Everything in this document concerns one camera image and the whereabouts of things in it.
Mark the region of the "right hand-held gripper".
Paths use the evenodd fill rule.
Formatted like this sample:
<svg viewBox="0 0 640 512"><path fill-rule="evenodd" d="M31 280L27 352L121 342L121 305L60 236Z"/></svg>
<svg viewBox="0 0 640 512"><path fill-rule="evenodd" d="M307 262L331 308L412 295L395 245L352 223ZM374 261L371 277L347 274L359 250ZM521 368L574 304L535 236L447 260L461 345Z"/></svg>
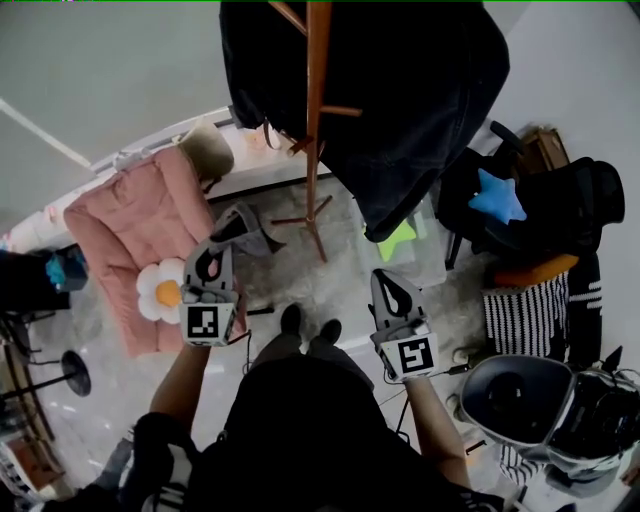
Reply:
<svg viewBox="0 0 640 512"><path fill-rule="evenodd" d="M426 319L421 290L405 277L375 269L371 274L375 351L393 382L429 376L439 368L437 334Z"/></svg>

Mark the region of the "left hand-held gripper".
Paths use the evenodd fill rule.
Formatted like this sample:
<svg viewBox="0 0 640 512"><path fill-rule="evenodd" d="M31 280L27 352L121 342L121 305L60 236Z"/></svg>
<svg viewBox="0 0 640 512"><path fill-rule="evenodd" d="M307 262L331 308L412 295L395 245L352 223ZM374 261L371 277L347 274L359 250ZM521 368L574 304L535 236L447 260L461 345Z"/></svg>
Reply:
<svg viewBox="0 0 640 512"><path fill-rule="evenodd" d="M197 347L230 344L239 295L232 289L233 247L207 237L191 252L184 268L179 316L184 341Z"/></svg>

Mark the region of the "wooden coat rack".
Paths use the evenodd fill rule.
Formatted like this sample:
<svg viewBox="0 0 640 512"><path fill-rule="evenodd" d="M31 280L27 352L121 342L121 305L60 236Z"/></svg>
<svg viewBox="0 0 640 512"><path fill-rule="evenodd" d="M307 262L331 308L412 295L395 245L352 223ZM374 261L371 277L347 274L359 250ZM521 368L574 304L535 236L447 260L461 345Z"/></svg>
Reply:
<svg viewBox="0 0 640 512"><path fill-rule="evenodd" d="M271 224L305 226L315 244L320 260L326 262L327 256L318 231L317 217L330 204L332 198L328 196L321 203L316 202L318 167L324 149L324 143L320 140L320 123L324 114L359 117L362 111L358 108L331 105L324 101L332 4L308 2L304 18L298 16L284 2L271 1L269 5L306 37L307 47L306 136L293 143L289 149L292 155L301 151L306 154L306 213L303 217L275 219Z"/></svg>

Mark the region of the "person's right forearm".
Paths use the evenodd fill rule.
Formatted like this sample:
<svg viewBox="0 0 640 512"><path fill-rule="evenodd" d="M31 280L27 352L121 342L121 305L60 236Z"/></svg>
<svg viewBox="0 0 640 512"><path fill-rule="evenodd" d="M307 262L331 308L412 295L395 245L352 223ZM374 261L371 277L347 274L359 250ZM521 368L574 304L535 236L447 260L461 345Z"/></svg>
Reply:
<svg viewBox="0 0 640 512"><path fill-rule="evenodd" d="M404 386L422 456L450 482L470 489L462 437L430 380L409 379Z"/></svg>

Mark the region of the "person's left forearm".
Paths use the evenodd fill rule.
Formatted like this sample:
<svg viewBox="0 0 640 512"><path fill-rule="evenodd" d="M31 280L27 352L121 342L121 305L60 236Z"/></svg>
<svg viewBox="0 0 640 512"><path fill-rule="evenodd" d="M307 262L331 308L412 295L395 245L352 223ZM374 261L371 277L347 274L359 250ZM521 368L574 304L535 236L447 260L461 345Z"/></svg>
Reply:
<svg viewBox="0 0 640 512"><path fill-rule="evenodd" d="M197 452L191 431L210 351L210 347L183 346L156 390L148 414L162 437L177 441L189 454Z"/></svg>

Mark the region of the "black jacket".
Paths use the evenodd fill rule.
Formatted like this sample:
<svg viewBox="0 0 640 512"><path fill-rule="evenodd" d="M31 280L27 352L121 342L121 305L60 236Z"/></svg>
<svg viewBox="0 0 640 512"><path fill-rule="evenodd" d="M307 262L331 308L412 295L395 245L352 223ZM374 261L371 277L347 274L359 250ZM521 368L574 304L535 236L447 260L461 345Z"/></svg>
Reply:
<svg viewBox="0 0 640 512"><path fill-rule="evenodd" d="M306 136L307 41L265 2L225 2L222 49L240 124ZM359 110L320 123L321 162L387 239L468 146L510 70L479 2L337 2L325 102Z"/></svg>

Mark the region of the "clear plastic box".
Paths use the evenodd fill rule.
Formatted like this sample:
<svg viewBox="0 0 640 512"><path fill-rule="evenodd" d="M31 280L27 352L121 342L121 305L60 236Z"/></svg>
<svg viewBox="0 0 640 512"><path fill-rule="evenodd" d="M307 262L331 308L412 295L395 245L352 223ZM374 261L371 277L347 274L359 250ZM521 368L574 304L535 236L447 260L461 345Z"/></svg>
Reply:
<svg viewBox="0 0 640 512"><path fill-rule="evenodd" d="M365 274L369 274L374 269L390 270L405 277L419 288L436 286L446 280L444 255L439 237L439 224L435 218L429 197L424 198L405 219L417 233L417 240L414 242L416 259L412 263L397 266L373 267L364 261L364 239L367 239L365 237L366 224L354 199L351 199L350 208L356 232L355 245Z"/></svg>

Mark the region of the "white flower cushion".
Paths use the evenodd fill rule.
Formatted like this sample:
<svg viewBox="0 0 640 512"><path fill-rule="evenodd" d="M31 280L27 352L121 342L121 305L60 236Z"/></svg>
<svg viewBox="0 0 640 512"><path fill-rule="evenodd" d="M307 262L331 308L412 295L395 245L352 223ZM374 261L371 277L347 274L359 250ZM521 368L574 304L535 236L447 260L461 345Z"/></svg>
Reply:
<svg viewBox="0 0 640 512"><path fill-rule="evenodd" d="M184 269L183 260L168 258L146 266L139 273L136 281L138 309L145 319L170 325L180 322Z"/></svg>

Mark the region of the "green star toy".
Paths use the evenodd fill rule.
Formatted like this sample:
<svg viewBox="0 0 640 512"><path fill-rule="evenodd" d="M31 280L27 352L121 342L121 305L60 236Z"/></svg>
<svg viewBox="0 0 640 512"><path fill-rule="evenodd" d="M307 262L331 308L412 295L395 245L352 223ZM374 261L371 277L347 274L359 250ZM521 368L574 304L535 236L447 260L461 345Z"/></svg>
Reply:
<svg viewBox="0 0 640 512"><path fill-rule="evenodd" d="M364 261L373 267L397 266L412 263L416 259L414 242L417 233L407 220L383 242L371 243L364 239Z"/></svg>

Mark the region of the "person's grey trousers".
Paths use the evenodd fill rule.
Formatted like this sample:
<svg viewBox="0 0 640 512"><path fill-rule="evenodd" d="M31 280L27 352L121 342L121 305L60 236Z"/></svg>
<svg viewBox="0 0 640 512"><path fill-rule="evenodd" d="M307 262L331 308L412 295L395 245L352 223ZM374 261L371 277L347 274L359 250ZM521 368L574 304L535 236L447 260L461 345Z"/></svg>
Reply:
<svg viewBox="0 0 640 512"><path fill-rule="evenodd" d="M300 352L302 338L299 334L280 333L261 350L249 369L253 370L260 364L293 356L301 356L303 359L311 357L353 373L373 391L373 382L344 350L335 345L336 341L337 339L329 335L318 334L309 342L307 352L302 354Z"/></svg>

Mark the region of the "person's black right shoe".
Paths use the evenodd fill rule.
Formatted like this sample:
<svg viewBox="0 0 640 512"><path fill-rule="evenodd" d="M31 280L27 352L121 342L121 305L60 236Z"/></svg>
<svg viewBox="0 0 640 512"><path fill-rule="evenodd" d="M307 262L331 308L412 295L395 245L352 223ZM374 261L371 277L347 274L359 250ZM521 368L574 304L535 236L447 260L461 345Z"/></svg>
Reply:
<svg viewBox="0 0 640 512"><path fill-rule="evenodd" d="M335 347L342 333L342 324L338 319L331 319L326 322L309 343L309 351L317 352L319 350L331 349Z"/></svg>

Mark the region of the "person's black shoe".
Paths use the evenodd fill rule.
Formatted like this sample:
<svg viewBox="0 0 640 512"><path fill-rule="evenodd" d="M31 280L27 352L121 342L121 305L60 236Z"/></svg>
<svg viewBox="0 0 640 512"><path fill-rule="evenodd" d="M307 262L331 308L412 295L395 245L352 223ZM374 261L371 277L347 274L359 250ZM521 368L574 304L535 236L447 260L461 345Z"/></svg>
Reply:
<svg viewBox="0 0 640 512"><path fill-rule="evenodd" d="M335 347L342 333L342 324L338 319L331 319L326 322L309 343L309 351L317 352L319 350L331 349Z"/></svg>
<svg viewBox="0 0 640 512"><path fill-rule="evenodd" d="M298 304L285 308L280 319L280 336L289 345L298 348L301 344L302 310Z"/></svg>

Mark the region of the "pink sofa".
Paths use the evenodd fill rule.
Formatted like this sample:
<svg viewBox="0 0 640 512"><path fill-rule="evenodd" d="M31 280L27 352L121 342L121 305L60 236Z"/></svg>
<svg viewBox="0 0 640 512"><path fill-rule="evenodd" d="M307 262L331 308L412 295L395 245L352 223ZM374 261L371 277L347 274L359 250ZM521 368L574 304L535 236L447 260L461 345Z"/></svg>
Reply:
<svg viewBox="0 0 640 512"><path fill-rule="evenodd" d="M214 217L179 147L161 150L82 194L64 221L88 263L131 357L175 352L181 329L143 317L136 281L151 264L186 259L212 234Z"/></svg>

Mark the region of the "person's black left shoe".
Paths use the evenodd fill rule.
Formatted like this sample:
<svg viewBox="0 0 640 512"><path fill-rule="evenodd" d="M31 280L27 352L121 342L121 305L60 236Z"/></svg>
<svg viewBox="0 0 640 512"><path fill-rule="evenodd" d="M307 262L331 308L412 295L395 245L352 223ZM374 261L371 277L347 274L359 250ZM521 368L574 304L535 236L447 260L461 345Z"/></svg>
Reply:
<svg viewBox="0 0 640 512"><path fill-rule="evenodd" d="M280 336L289 345L298 348L301 344L302 310L298 304L285 308L280 319Z"/></svg>

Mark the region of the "white low ledge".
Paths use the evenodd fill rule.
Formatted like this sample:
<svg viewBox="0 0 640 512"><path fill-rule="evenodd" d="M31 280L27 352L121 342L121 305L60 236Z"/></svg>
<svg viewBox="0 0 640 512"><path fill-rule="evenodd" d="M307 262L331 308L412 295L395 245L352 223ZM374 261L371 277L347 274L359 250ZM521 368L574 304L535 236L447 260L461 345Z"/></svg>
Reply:
<svg viewBox="0 0 640 512"><path fill-rule="evenodd" d="M273 129L268 129L272 144L269 146L262 128L238 128L228 107L208 112L203 118L220 129L235 159L231 172L206 189L207 199L306 179L306 153L300 151L292 154L290 148L293 143Z"/></svg>

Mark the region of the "beige cushion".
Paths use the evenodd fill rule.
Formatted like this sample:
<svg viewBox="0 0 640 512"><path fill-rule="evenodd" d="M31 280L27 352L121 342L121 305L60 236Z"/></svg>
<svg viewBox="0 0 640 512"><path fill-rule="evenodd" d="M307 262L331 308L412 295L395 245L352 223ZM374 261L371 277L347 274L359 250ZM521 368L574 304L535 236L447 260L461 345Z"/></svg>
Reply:
<svg viewBox="0 0 640 512"><path fill-rule="evenodd" d="M231 172L235 159L220 129L200 118L177 145L193 165L200 182L220 181Z"/></svg>

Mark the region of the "orange cushion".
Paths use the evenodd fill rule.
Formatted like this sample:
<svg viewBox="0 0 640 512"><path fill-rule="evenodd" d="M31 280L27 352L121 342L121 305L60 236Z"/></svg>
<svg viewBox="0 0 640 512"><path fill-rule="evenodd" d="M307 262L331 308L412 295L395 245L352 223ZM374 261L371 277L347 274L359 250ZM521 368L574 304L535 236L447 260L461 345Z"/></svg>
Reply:
<svg viewBox="0 0 640 512"><path fill-rule="evenodd" d="M571 270L579 258L569 254L498 263L489 272L489 282L495 287L527 287L549 281Z"/></svg>

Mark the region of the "teal object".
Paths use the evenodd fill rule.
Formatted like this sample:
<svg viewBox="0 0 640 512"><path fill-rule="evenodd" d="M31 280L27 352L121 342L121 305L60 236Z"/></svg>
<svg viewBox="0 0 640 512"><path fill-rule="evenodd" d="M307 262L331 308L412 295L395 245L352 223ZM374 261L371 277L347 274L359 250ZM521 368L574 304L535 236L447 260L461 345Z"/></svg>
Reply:
<svg viewBox="0 0 640 512"><path fill-rule="evenodd" d="M55 251L45 265L46 274L58 293L82 290L88 281L88 266L78 245Z"/></svg>

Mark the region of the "blue star toy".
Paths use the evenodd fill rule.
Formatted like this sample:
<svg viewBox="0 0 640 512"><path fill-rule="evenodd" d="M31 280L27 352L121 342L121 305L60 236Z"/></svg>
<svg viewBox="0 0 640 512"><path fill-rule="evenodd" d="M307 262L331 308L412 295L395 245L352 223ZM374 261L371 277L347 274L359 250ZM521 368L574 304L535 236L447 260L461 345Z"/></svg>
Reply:
<svg viewBox="0 0 640 512"><path fill-rule="evenodd" d="M525 221L527 214L517 194L513 178L501 179L480 168L478 179L481 190L468 201L468 206L508 225L512 220Z"/></svg>

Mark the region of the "person's black shirt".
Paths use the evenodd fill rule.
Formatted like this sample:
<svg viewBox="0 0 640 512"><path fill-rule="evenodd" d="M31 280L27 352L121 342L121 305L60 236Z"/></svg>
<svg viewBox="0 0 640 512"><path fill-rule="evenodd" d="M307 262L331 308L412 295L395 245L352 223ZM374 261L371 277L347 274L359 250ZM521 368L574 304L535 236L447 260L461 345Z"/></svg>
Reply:
<svg viewBox="0 0 640 512"><path fill-rule="evenodd" d="M160 412L133 430L119 497L85 488L46 512L502 512L391 430L364 381L297 355L242 379L223 430L198 449Z"/></svg>

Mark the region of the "grey round appliance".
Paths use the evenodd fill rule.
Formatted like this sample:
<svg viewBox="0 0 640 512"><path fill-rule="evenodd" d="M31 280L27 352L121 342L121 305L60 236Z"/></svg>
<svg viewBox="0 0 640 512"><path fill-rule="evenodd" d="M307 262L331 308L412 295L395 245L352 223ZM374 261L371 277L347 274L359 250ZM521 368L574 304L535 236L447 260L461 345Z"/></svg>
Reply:
<svg viewBox="0 0 640 512"><path fill-rule="evenodd" d="M460 409L500 445L509 478L524 484L542 469L575 498L603 492L640 444L640 386L616 371L498 355L469 373Z"/></svg>

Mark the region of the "black round stand base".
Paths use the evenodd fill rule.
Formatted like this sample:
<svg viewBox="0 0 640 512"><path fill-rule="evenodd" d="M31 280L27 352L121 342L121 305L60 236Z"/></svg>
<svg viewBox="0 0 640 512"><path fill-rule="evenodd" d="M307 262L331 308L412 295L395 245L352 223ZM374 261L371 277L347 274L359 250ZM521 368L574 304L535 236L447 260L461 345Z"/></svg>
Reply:
<svg viewBox="0 0 640 512"><path fill-rule="evenodd" d="M38 384L31 384L26 388L16 389L0 393L0 402L34 393L40 389L65 382L71 391L79 397L87 397L92 390L92 382L87 366L79 354L74 351L65 351L60 360L62 375Z"/></svg>

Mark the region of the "black white striped garment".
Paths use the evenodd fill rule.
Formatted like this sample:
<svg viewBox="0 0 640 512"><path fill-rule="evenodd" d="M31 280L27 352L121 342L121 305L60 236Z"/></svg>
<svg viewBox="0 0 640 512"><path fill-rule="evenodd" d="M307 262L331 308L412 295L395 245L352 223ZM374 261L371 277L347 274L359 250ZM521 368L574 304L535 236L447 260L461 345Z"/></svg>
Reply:
<svg viewBox="0 0 640 512"><path fill-rule="evenodd" d="M600 360L602 281L596 253L581 257L568 274L568 361L590 367Z"/></svg>

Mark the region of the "black office chair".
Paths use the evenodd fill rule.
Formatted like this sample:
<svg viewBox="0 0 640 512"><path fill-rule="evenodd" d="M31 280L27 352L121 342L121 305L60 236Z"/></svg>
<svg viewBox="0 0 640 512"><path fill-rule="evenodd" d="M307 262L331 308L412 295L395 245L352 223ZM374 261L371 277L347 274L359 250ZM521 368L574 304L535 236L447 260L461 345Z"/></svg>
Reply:
<svg viewBox="0 0 640 512"><path fill-rule="evenodd" d="M466 148L444 171L436 217L453 235L445 267L453 269L462 241L475 254L490 252L517 258L569 254L577 257L597 251L602 230L625 216L625 197L618 171L604 161L581 157L560 169L518 178L513 170L524 154L521 138L492 122L490 131L500 140L495 151L482 155ZM516 181L525 221L505 225L468 206L481 188L478 170Z"/></svg>

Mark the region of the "brown cardboard box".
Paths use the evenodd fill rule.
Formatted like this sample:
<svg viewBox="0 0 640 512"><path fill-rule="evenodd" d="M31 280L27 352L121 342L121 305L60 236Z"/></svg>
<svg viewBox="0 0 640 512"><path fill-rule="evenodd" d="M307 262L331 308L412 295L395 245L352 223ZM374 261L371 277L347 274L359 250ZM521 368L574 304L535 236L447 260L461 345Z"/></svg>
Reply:
<svg viewBox="0 0 640 512"><path fill-rule="evenodd" d="M524 154L517 155L513 170L518 178L560 169L570 163L559 132L555 128L535 128L522 138Z"/></svg>

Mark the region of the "wooden shelf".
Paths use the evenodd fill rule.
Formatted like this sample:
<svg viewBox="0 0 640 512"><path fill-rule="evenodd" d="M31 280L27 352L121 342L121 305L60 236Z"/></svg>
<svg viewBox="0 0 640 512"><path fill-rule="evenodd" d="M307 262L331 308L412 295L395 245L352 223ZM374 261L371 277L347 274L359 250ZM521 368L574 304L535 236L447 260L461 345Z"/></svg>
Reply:
<svg viewBox="0 0 640 512"><path fill-rule="evenodd" d="M55 365L31 346L28 325L0 316L0 481L23 508L42 500L64 470L53 454L54 435L34 391L33 367Z"/></svg>

